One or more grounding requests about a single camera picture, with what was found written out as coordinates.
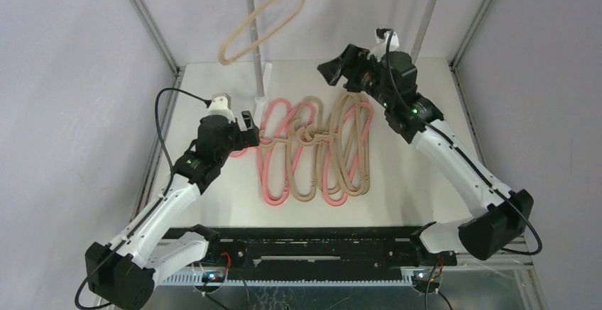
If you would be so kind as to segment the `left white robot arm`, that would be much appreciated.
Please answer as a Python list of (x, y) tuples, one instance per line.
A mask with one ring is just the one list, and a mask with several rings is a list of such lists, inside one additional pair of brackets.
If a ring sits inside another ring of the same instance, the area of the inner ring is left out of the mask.
[(232, 152), (258, 146), (259, 128), (251, 112), (243, 111), (241, 116), (244, 130), (228, 109), (201, 118), (197, 137), (175, 161), (164, 190), (109, 243), (88, 247), (84, 283), (107, 306), (141, 309), (156, 287), (183, 267), (220, 260), (218, 234), (203, 225), (188, 228), (167, 245), (160, 241), (220, 175)]

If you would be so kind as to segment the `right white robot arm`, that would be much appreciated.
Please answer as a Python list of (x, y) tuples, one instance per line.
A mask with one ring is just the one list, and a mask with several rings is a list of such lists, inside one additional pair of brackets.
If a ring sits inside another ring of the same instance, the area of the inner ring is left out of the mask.
[(415, 232), (410, 254), (416, 263), (427, 265), (438, 253), (459, 250), (479, 260), (500, 251), (530, 255), (508, 244), (534, 229), (529, 220), (532, 195), (513, 190), (466, 151), (444, 114), (418, 92), (418, 71), (409, 54), (386, 50), (377, 56), (350, 44), (317, 71), (328, 85), (345, 78), (345, 90), (365, 93), (381, 105), (393, 131), (438, 167), (469, 210), (465, 220), (434, 221)]

